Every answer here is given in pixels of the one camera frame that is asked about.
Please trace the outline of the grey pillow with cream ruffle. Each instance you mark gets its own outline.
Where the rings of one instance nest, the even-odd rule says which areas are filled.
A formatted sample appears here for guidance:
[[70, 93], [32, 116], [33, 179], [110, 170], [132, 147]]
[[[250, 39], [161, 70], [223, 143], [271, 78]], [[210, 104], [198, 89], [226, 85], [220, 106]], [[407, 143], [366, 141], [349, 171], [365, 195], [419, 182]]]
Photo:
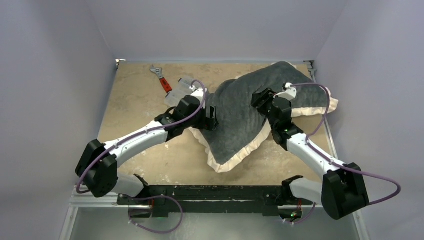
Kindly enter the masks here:
[[311, 79], [286, 61], [224, 81], [206, 98], [206, 105], [215, 106], [218, 126], [214, 131], [190, 128], [193, 136], [205, 146], [207, 164], [216, 173], [233, 170], [269, 137], [271, 127], [266, 118], [251, 106], [252, 95], [267, 88], [280, 92], [285, 83], [298, 85], [292, 101], [293, 118], [323, 115], [326, 107], [334, 112], [339, 100], [327, 98], [316, 85], [302, 86]]

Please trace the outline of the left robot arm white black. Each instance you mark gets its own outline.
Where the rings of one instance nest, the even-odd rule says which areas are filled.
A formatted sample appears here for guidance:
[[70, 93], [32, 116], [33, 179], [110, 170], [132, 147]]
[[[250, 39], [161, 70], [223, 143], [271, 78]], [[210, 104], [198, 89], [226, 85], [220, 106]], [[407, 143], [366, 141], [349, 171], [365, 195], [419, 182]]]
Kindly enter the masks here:
[[149, 199], [148, 183], [139, 175], [126, 175], [118, 169], [147, 149], [166, 143], [188, 129], [214, 131], [218, 126], [216, 107], [187, 95], [176, 107], [169, 108], [139, 130], [108, 142], [90, 141], [77, 164], [80, 178], [76, 191], [91, 193], [96, 198], [109, 193], [129, 196], [138, 205]]

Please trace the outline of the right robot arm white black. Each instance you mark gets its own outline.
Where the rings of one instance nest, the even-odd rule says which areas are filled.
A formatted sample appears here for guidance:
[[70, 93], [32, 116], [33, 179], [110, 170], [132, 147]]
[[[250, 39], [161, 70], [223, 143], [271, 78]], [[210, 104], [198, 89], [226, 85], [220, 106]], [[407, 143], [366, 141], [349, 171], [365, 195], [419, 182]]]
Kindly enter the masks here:
[[321, 179], [318, 183], [296, 175], [284, 180], [275, 201], [278, 204], [292, 204], [305, 199], [323, 206], [334, 220], [369, 206], [361, 168], [355, 163], [346, 164], [329, 155], [293, 123], [291, 100], [296, 97], [296, 93], [294, 88], [279, 93], [267, 88], [254, 93], [251, 99], [251, 106], [268, 120], [275, 143], [297, 156]]

